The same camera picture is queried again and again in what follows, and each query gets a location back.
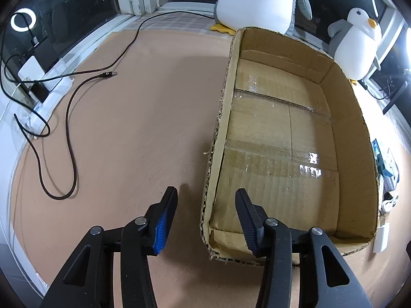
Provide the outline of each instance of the large penguin plush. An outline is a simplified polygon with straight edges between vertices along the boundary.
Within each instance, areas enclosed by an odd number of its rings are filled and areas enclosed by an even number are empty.
[[[308,20],[312,19],[309,0],[218,0],[216,26],[211,30],[233,34],[246,26],[258,26],[291,36],[296,4]]]
[[[328,26],[328,35],[331,37],[328,54],[349,79],[361,80],[373,63],[381,69],[377,58],[381,27],[365,10],[351,9],[347,20]]]

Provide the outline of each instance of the orange beak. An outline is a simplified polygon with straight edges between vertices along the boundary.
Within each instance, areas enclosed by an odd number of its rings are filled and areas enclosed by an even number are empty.
[[[375,29],[377,27],[377,22],[374,21],[372,18],[368,19],[368,24],[371,28]]]

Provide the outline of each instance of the open cardboard box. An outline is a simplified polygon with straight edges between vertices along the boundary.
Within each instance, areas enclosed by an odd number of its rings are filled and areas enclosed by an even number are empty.
[[[328,56],[260,28],[239,30],[210,152],[201,235],[212,257],[261,264],[234,204],[254,204],[290,228],[321,227],[343,255],[377,230],[377,170],[351,83]]]

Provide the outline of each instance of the silver bolt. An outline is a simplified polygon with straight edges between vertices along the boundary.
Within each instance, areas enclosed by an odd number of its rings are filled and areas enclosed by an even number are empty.
[[[323,230],[322,230],[321,228],[319,228],[319,227],[313,227],[313,228],[311,229],[311,232],[312,232],[314,235],[317,235],[317,236],[320,236],[320,235],[323,234]]]
[[[97,235],[97,234],[100,234],[100,233],[101,233],[101,227],[100,226],[91,227],[90,234]]]
[[[147,223],[147,219],[143,216],[139,216],[136,220],[134,220],[134,223],[138,226],[142,226]]]
[[[278,225],[278,220],[274,218],[268,218],[266,219],[266,224],[269,226],[277,226]]]

